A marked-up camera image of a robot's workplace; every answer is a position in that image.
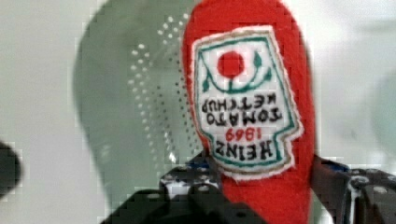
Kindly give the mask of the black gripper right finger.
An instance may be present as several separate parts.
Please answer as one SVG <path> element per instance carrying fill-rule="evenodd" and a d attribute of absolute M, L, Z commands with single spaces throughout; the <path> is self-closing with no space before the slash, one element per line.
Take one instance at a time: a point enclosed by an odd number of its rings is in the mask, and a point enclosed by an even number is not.
<path fill-rule="evenodd" d="M 315 155 L 310 187 L 334 224 L 396 224 L 396 177 Z"/>

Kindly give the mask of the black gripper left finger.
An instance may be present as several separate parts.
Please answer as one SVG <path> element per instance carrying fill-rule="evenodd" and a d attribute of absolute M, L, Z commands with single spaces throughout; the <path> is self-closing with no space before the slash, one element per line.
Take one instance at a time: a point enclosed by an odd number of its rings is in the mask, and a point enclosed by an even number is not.
<path fill-rule="evenodd" d="M 100 224 L 267 224 L 222 191 L 214 160 L 202 152 L 160 178 L 157 189 L 133 194 Z"/>

